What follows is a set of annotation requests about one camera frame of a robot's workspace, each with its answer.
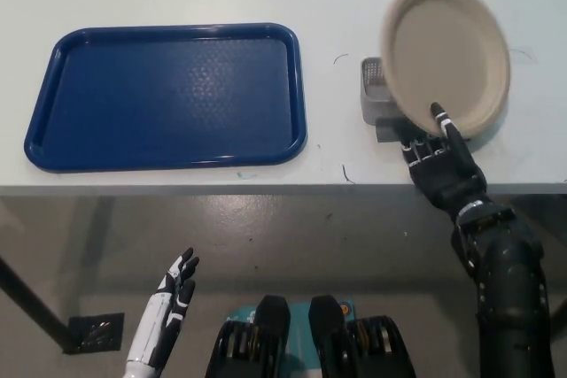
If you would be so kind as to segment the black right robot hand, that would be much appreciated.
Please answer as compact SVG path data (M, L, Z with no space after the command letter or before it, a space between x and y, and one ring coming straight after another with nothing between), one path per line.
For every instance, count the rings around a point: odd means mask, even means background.
M456 220L467 205L490 201L486 179L447 112L437 102L430 111L441 136L407 131L401 137L401 152L419 191Z

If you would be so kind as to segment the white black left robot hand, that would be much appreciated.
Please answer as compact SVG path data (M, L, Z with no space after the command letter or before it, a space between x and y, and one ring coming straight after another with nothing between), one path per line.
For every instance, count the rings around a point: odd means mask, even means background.
M165 273L145 307L130 346L124 375L159 377L172 353L193 297L199 258L192 248Z

